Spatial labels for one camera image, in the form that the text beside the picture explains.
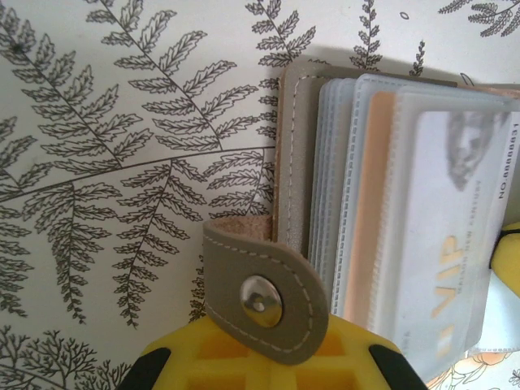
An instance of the yellow object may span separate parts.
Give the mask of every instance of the yellow object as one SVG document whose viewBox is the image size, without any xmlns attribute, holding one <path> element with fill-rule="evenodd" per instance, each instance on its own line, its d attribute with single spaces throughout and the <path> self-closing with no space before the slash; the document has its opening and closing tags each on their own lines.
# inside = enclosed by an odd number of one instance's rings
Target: yellow object
<svg viewBox="0 0 520 390">
<path fill-rule="evenodd" d="M 281 365 L 248 349 L 205 317 L 156 340 L 146 348 L 134 367 L 140 364 L 141 359 L 144 361 L 158 350 L 166 351 L 166 354 L 168 349 L 171 351 L 160 362 L 149 387 L 136 383 L 150 375 L 150 366 L 141 364 L 140 370 L 145 373 L 144 376 L 131 372 L 127 384 L 123 382 L 119 389 L 391 390 L 378 367 L 381 361 L 376 364 L 370 352 L 374 350 L 369 351 L 374 345 L 378 348 L 382 346 L 386 351 L 384 353 L 390 353 L 392 364 L 386 367 L 388 370 L 399 371 L 399 367 L 393 364 L 396 360 L 407 364 L 390 341 L 333 315 L 329 318 L 327 335 L 319 350 L 311 359 L 297 366 Z M 415 375 L 410 366 L 407 367 L 411 374 L 394 372 L 400 378 L 398 381 Z M 394 388 L 426 389 L 419 383 L 421 385 L 418 387 Z"/>
<path fill-rule="evenodd" d="M 502 229 L 502 238 L 493 254 L 491 268 L 520 297 L 520 223 Z"/>
</svg>

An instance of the fern print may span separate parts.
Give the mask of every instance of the fern print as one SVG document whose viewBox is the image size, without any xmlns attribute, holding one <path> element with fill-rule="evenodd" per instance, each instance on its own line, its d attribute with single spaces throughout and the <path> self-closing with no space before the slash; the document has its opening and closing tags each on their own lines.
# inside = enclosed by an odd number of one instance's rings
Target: fern print
<svg viewBox="0 0 520 390">
<path fill-rule="evenodd" d="M 35 228 L 47 232 L 56 260 L 57 284 L 61 288 L 67 311 L 79 323 L 86 316 L 81 308 L 81 287 L 88 282 L 82 275 L 94 263 L 91 254 L 103 250 L 97 240 L 111 234 L 103 227 L 92 226 L 89 221 L 105 221 L 116 217 L 109 207 L 95 206 L 95 201 L 120 197 L 113 186 L 105 183 L 79 186 L 65 183 L 32 195 L 25 203 L 25 220 L 37 215 Z"/>
<path fill-rule="evenodd" d="M 20 22 L 10 8 L 3 19 L 0 54 L 16 66 L 13 74 L 28 88 L 22 92 L 36 104 L 34 111 L 46 124 L 39 126 L 47 136 L 60 140 L 42 149 L 50 155 L 65 158 L 54 166 L 76 175 L 92 175 L 121 168 L 123 161 L 133 156 L 151 138 L 148 128 L 131 132 L 119 139 L 133 124 L 142 121 L 134 114 L 107 118 L 119 95 L 113 85 L 100 96 L 90 99 L 93 74 L 90 65 L 75 72 L 76 52 L 56 58 L 54 44 L 47 34 L 39 43 L 28 20 Z M 81 158 L 89 158 L 85 163 Z M 44 175 L 47 167 L 35 168 L 34 179 Z"/>
<path fill-rule="evenodd" d="M 439 9 L 440 14 L 450 14 L 461 10 L 473 0 L 453 0 L 447 6 Z M 486 24 L 489 27 L 480 32 L 481 37 L 490 37 L 500 34 L 507 37 L 520 26 L 520 0 L 510 2 L 481 2 L 472 4 L 471 10 L 475 13 L 468 16 L 471 23 Z"/>
<path fill-rule="evenodd" d="M 17 119 L 13 116 L 0 122 L 0 201 L 23 195 L 25 189 L 31 188 L 47 176 L 51 168 L 49 163 L 36 163 L 17 179 L 9 173 L 9 168 L 20 155 L 27 152 L 37 140 L 33 136 L 11 140 Z"/>
<path fill-rule="evenodd" d="M 281 0 L 270 0 L 269 5 L 265 6 L 263 0 L 257 0 L 245 5 L 245 9 L 255 16 L 262 19 L 256 22 L 251 28 L 253 33 L 259 35 L 269 35 L 263 38 L 258 44 L 258 50 L 267 50 L 269 54 L 264 55 L 258 61 L 259 65 L 266 67 L 286 67 L 310 45 L 316 33 L 316 26 L 309 28 L 299 37 L 292 37 L 300 16 L 298 10 L 294 10 L 291 15 L 279 22 Z M 276 107 L 278 106 L 278 78 L 268 78 L 260 81 L 259 87 L 268 92 L 266 96 L 259 98 L 262 104 L 274 107 L 274 110 L 260 115 L 268 125 L 257 129 L 258 134 L 276 138 Z"/>
<path fill-rule="evenodd" d="M 192 284 L 195 288 L 192 290 L 192 300 L 189 302 L 191 307 L 191 311 L 189 312 L 189 322 L 196 321 L 206 316 L 206 308 L 204 306 L 204 258 L 199 255 L 199 260 L 201 261 L 201 266 L 195 268 L 197 272 L 197 278 L 192 280 Z"/>
<path fill-rule="evenodd" d="M 34 268 L 24 260 L 30 252 L 17 241 L 27 236 L 30 231 L 11 223 L 13 219 L 19 218 L 21 213 L 17 210 L 0 206 L 0 310 L 27 317 L 27 313 L 22 309 L 20 297 L 16 294 L 24 288 L 20 282 L 26 280 L 27 272 Z"/>
<path fill-rule="evenodd" d="M 158 279 L 150 268 L 166 265 L 171 256 L 179 253 L 176 240 L 190 238 L 177 226 L 174 218 L 178 218 L 174 215 L 193 222 L 202 221 L 190 205 L 205 205 L 206 200 L 184 184 L 179 174 L 189 180 L 206 181 L 196 167 L 183 159 L 155 165 L 123 181 L 125 187 L 142 190 L 134 197 L 118 201 L 121 206 L 133 208 L 119 218 L 120 222 L 132 225 L 119 234 L 130 242 L 115 248 L 118 254 L 127 257 L 113 266 L 122 271 L 114 277 L 119 285 L 115 293 L 120 294 L 118 305 L 123 309 L 121 316 L 127 319 L 128 326 L 138 326 L 139 305 L 145 301 L 143 296 L 151 291 L 149 283 Z"/>
<path fill-rule="evenodd" d="M 362 9 L 365 15 L 361 15 L 359 19 L 365 30 L 360 30 L 357 33 L 363 42 L 363 46 L 354 46 L 354 52 L 357 56 L 350 57 L 350 62 L 360 69 L 378 72 L 377 63 L 383 59 L 383 56 L 376 54 L 381 43 L 379 39 L 374 39 L 379 33 L 379 25 L 374 25 L 377 16 L 374 9 L 374 0 L 363 0 L 363 2 Z"/>
<path fill-rule="evenodd" d="M 133 55 L 122 57 L 115 62 L 117 67 L 129 70 L 151 70 L 157 77 L 129 81 L 135 89 L 151 94 L 168 94 L 172 100 L 150 102 L 142 107 L 148 112 L 162 115 L 154 119 L 155 126 L 166 136 L 155 136 L 160 144 L 172 150 L 203 152 L 223 150 L 222 140 L 247 129 L 258 122 L 254 117 L 236 117 L 220 121 L 219 117 L 232 109 L 239 101 L 246 99 L 257 87 L 242 85 L 230 88 L 206 102 L 197 102 L 197 97 L 212 85 L 221 75 L 236 67 L 230 61 L 220 60 L 195 72 L 193 78 L 184 83 L 176 78 L 181 63 L 197 48 L 200 40 L 207 36 L 203 31 L 185 33 L 158 62 L 152 59 L 161 33 L 165 31 L 176 13 L 170 10 L 157 12 L 147 24 L 141 25 L 142 0 L 128 0 L 121 8 L 120 16 L 100 1 L 104 6 L 90 12 L 88 22 L 108 23 L 118 27 L 102 39 L 110 46 L 127 46 Z"/>
<path fill-rule="evenodd" d="M 415 62 L 414 62 L 413 68 L 412 68 L 411 71 L 408 72 L 410 76 L 419 77 L 423 73 L 423 70 L 424 70 L 424 54 L 426 53 L 424 51 L 424 46 L 425 45 L 426 44 L 424 43 L 424 41 L 421 41 L 421 43 L 419 43 L 418 53 L 415 55 Z"/>
<path fill-rule="evenodd" d="M 210 206 L 223 210 L 210 213 L 211 218 L 269 214 L 266 205 L 273 202 L 275 167 L 267 161 L 265 150 L 225 154 L 204 175 L 213 178 L 208 185 L 210 190 L 243 188 L 214 198 Z"/>
<path fill-rule="evenodd" d="M 115 390 L 130 370 L 126 363 L 98 364 L 86 343 L 44 331 L 42 338 L 0 328 L 0 384 L 5 390 Z"/>
</svg>

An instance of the botanical wallpaper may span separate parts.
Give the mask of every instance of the botanical wallpaper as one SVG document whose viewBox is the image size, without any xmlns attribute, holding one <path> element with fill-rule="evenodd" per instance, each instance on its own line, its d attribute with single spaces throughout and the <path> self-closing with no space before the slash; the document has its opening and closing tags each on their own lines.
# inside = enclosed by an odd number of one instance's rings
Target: botanical wallpaper
<svg viewBox="0 0 520 390">
<path fill-rule="evenodd" d="M 520 1 L 479 1 L 0 0 L 0 387 L 115 389 L 205 315 L 201 222 L 271 211 L 290 63 L 517 82 Z"/>
</svg>

